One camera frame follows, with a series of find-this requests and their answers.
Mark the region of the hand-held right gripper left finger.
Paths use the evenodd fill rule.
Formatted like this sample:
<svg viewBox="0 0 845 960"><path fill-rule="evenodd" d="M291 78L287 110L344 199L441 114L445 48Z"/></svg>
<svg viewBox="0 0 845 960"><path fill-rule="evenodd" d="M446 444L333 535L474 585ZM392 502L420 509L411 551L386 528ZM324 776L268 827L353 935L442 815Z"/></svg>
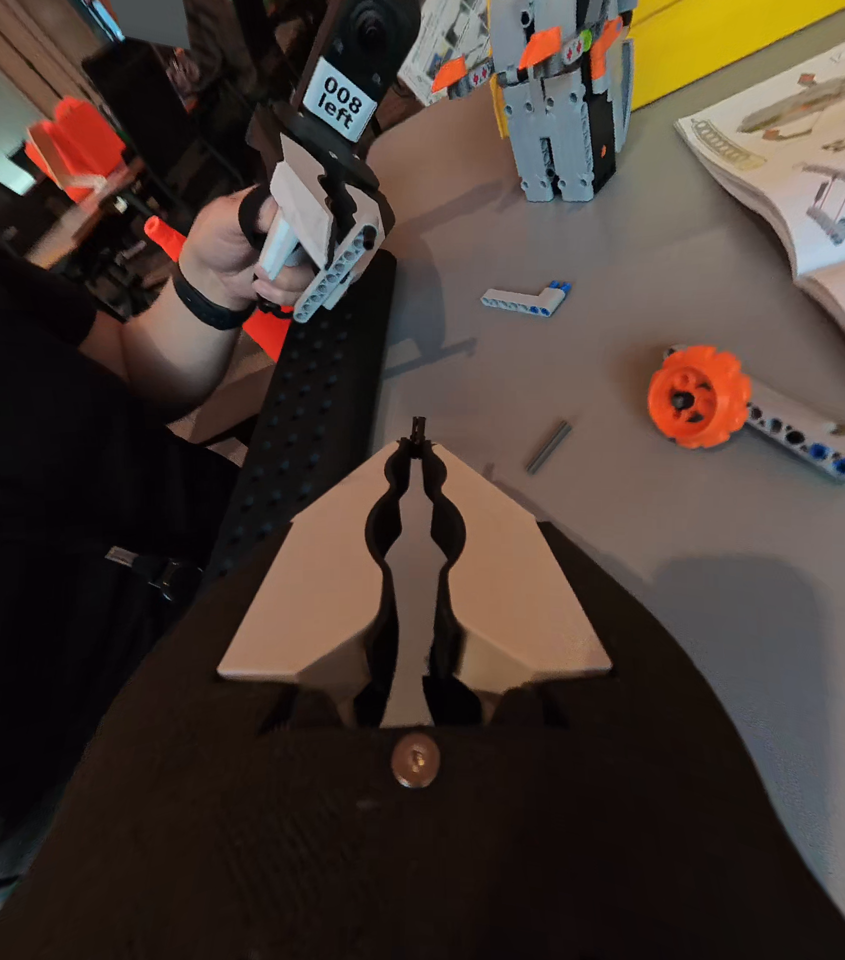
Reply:
<svg viewBox="0 0 845 960"><path fill-rule="evenodd" d="M393 441L298 513L218 664L228 681L326 694L353 726L381 726L399 645L386 554L414 445Z"/></svg>

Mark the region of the open instruction booklet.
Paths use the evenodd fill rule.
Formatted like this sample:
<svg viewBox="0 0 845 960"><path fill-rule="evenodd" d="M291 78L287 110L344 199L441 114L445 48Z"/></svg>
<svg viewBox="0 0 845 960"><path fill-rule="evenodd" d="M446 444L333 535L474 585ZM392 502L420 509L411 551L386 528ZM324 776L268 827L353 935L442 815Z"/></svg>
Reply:
<svg viewBox="0 0 845 960"><path fill-rule="evenodd" d="M772 227L795 284L845 334L845 42L676 129L717 183Z"/></svg>

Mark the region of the printed paper leaflet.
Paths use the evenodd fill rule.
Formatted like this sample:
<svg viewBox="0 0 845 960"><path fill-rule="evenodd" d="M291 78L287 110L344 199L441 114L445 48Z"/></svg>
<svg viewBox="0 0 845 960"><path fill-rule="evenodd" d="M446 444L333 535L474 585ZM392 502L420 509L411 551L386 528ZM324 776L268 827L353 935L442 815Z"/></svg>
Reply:
<svg viewBox="0 0 845 960"><path fill-rule="evenodd" d="M398 79L423 107L445 97L432 84L440 68L459 57L466 67L489 55L487 1L424 1L416 42L399 68Z"/></svg>

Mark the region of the grey angled beam blue pins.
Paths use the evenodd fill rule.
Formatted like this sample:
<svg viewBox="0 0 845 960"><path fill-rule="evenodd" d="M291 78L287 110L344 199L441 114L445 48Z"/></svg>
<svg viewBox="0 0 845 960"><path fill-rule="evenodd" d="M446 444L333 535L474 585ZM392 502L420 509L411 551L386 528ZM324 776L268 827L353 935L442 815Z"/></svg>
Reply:
<svg viewBox="0 0 845 960"><path fill-rule="evenodd" d="M480 302L488 308L549 318L559 309L572 290L572 283L560 281L550 282L537 294L488 289L481 296Z"/></svg>

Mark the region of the black studded pad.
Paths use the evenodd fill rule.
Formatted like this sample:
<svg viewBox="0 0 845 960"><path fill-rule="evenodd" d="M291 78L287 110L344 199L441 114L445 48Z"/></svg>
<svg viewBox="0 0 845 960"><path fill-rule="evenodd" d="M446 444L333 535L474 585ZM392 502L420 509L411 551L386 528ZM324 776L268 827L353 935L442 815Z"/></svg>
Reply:
<svg viewBox="0 0 845 960"><path fill-rule="evenodd" d="M396 286L381 250L337 304L292 322L200 589L241 567L368 455Z"/></svg>

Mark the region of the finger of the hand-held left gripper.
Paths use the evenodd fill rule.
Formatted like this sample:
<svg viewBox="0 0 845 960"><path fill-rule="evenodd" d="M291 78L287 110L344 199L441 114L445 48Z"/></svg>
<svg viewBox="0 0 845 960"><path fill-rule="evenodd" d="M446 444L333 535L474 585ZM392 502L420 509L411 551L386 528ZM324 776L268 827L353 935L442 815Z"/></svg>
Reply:
<svg viewBox="0 0 845 960"><path fill-rule="evenodd" d="M320 182L325 170L301 144L280 136L282 160L273 170L271 198L276 213L269 226L269 269L284 269L302 246L318 269L333 249L333 213Z"/></svg>
<svg viewBox="0 0 845 960"><path fill-rule="evenodd" d="M357 222L380 223L383 232L384 226L381 208L375 194L367 193L333 175L327 175L324 178L324 193L329 216L324 252L324 267L326 267L337 244Z"/></svg>

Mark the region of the person's left hand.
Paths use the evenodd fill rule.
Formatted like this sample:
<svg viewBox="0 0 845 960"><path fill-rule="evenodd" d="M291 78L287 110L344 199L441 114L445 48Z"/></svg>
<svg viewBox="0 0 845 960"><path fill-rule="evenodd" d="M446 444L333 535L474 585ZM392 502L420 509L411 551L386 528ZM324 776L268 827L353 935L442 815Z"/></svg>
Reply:
<svg viewBox="0 0 845 960"><path fill-rule="evenodd" d="M279 212L266 187L215 198L191 226L177 264L181 275L214 306L243 310L259 299L294 306L315 277L308 262L284 266L274 279L258 267L260 253L239 221L246 198L261 200L252 230L267 233Z"/></svg>

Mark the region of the black wristband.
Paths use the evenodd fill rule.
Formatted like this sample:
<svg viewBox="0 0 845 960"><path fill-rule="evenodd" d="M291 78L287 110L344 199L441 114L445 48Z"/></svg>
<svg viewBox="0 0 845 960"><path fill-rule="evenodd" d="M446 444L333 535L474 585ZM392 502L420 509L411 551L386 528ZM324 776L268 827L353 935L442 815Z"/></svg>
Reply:
<svg viewBox="0 0 845 960"><path fill-rule="evenodd" d="M211 301L186 279L178 262L173 263L172 286L176 297L186 310L197 321L213 330L240 329L257 311L254 302L249 306L235 309Z"/></svg>

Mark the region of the yellow plastic bin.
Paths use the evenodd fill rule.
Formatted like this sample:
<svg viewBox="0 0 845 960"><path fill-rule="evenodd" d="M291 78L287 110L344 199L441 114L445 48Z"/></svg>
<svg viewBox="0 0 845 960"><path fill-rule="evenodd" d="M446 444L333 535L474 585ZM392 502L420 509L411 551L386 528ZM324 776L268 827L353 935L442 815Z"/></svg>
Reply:
<svg viewBox="0 0 845 960"><path fill-rule="evenodd" d="M638 110L814 23L845 1L639 1L632 107Z"/></svg>

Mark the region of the person's black shirt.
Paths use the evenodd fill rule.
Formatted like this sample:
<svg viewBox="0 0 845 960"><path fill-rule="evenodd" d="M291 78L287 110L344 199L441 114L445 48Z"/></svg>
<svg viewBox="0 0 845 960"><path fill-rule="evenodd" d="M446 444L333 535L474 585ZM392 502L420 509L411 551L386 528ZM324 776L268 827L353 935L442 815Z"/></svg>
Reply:
<svg viewBox="0 0 845 960"><path fill-rule="evenodd" d="M100 311L0 247L0 845L178 616L112 550L202 568L237 485L232 461L80 354Z"/></svg>

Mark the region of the long straight grey beam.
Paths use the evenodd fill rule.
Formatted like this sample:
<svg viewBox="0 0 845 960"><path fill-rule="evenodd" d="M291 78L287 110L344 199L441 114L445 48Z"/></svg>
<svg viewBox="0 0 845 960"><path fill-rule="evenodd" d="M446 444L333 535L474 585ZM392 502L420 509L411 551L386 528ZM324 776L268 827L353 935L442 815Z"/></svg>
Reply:
<svg viewBox="0 0 845 960"><path fill-rule="evenodd" d="M306 324L319 309L333 310L366 271L383 239L379 222L356 222L337 244L324 269L300 294L293 307L293 321Z"/></svg>

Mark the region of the orange wheel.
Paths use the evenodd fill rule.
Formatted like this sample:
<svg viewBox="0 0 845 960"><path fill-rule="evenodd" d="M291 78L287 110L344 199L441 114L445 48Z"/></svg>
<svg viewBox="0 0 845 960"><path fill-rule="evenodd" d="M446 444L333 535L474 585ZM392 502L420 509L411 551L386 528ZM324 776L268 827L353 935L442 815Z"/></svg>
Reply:
<svg viewBox="0 0 845 960"><path fill-rule="evenodd" d="M712 345L672 345L653 373L647 412L684 450L711 450L747 428L838 484L845 484L845 426L749 376Z"/></svg>

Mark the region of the orange plastic object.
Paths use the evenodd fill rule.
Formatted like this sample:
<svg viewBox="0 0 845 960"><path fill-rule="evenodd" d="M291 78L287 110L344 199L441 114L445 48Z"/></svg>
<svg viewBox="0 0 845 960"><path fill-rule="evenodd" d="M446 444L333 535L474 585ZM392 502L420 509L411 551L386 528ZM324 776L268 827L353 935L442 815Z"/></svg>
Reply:
<svg viewBox="0 0 845 960"><path fill-rule="evenodd" d="M28 128L24 153L75 204L125 167L126 146L96 106L71 96Z"/></svg>

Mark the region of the grey desk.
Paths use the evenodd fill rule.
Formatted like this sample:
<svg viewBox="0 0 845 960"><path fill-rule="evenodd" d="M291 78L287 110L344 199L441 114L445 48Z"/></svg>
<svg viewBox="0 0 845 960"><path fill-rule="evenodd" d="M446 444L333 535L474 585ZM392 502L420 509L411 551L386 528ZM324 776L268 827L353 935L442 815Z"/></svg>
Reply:
<svg viewBox="0 0 845 960"><path fill-rule="evenodd" d="M845 424L841 330L675 129L844 40L845 10L636 111L616 175L578 206L525 200L485 94L390 128L369 163L398 261L372 450L425 416L663 623L845 913L845 485L749 430L680 450L645 412L663 349L702 343ZM550 282L572 290L549 318L480 301Z"/></svg>

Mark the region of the grey axle rod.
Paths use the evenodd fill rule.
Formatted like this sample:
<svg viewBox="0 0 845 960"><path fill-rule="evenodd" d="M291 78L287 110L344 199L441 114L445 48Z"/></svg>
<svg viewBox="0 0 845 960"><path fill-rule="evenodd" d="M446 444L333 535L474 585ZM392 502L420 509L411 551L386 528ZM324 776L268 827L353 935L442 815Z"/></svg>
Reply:
<svg viewBox="0 0 845 960"><path fill-rule="evenodd" d="M573 425L566 420L561 420L526 463L526 474L536 475L572 432Z"/></svg>

